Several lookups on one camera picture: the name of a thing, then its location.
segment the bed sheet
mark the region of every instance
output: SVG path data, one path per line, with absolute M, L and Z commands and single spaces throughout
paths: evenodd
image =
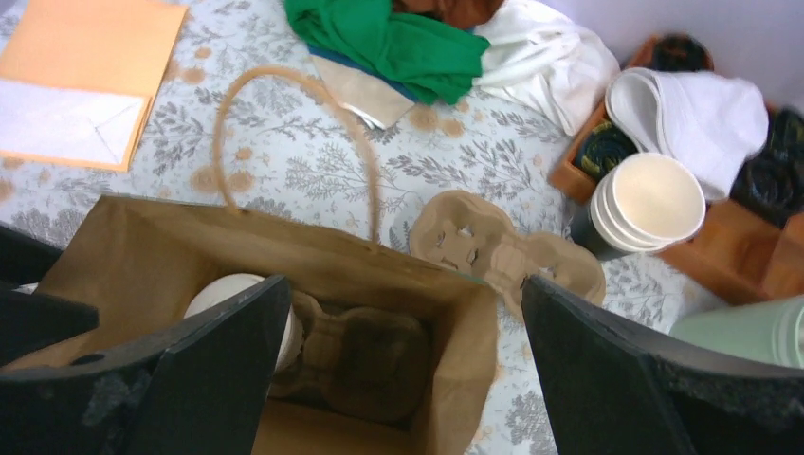
M 0 222 L 66 246 L 103 192 L 221 204 L 210 167 L 212 124 L 228 85 L 259 64 L 312 76 L 280 0 L 195 0 L 128 173 L 0 161 Z M 0 47 L 25 8 L 0 16 Z M 566 235 L 572 203 L 547 183 L 569 138 L 522 106 L 471 93 L 454 107 L 416 106 L 366 132 L 381 166 L 382 242 L 407 250 L 411 224 L 440 191 L 463 189 L 503 208 L 522 232 Z M 224 166 L 237 203 L 274 215 L 368 232 L 366 177 L 340 126 L 297 87 L 263 79 L 228 120 Z M 721 303 L 650 257 L 604 265 L 606 308 L 666 332 Z M 557 453 L 524 327 L 498 305 L 497 376 L 467 454 Z

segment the white wall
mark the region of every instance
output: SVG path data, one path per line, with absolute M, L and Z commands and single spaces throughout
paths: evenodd
M 620 62 L 651 33 L 689 33 L 716 71 L 804 111 L 804 0 L 541 1 L 595 31 Z

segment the paper bag handle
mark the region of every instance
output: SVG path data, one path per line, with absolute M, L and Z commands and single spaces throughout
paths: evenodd
M 243 213 L 238 209 L 237 204 L 231 197 L 231 192 L 228 190 L 226 177 L 224 175 L 223 167 L 223 141 L 224 141 L 224 122 L 231 105 L 234 103 L 234 97 L 237 96 L 240 89 L 242 89 L 252 79 L 259 78 L 260 76 L 278 76 L 285 78 L 299 84 L 302 88 L 307 90 L 310 94 L 315 96 L 321 102 L 329 106 L 335 117 L 346 127 L 349 136 L 355 141 L 357 151 L 360 153 L 363 161 L 366 163 L 366 174 L 368 176 L 369 185 L 369 230 L 371 233 L 371 240 L 375 246 L 379 245 L 379 169 L 376 163 L 376 153 L 371 143 L 363 135 L 362 130 L 357 125 L 355 118 L 340 107 L 338 102 L 327 92 L 326 88 L 316 81 L 308 79 L 301 71 L 291 69 L 284 66 L 266 65 L 258 66 L 249 69 L 237 78 L 232 85 L 228 88 L 227 94 L 221 101 L 221 106 L 218 109 L 218 117 L 215 119 L 215 131 L 212 137 L 212 168 L 215 173 L 215 181 L 218 189 L 224 196 L 224 201 L 227 207 L 235 213 Z

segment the floral tablecloth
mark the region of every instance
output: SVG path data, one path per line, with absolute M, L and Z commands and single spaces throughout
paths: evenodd
M 66 246 L 102 192 L 221 204 L 210 142 L 228 85 L 259 64 L 316 74 L 280 0 L 195 0 L 129 173 L 0 159 L 0 222 Z M 0 16 L 0 48 L 25 2 Z M 341 228 L 368 230 L 366 178 L 338 124 L 294 86 L 252 82 L 228 123 L 225 168 L 239 205 Z M 566 235 L 574 205 L 547 183 L 569 143 L 524 107 L 473 93 L 455 107 L 415 107 L 369 131 L 381 165 L 382 241 L 407 249 L 417 213 L 447 189 L 481 194 L 523 232 Z M 661 261 L 604 265 L 609 310 L 666 332 L 682 314 L 719 304 Z M 524 327 L 499 305 L 497 377 L 468 454 L 556 453 Z

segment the wooden tray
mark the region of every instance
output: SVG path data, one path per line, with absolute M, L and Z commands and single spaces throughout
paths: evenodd
M 658 41 L 651 36 L 628 67 L 647 65 Z M 579 204 L 592 197 L 597 183 L 573 161 L 592 129 L 606 119 L 601 101 L 550 174 L 550 184 Z M 695 238 L 658 256 L 731 304 L 804 294 L 804 213 L 779 229 L 732 200 L 713 204 Z

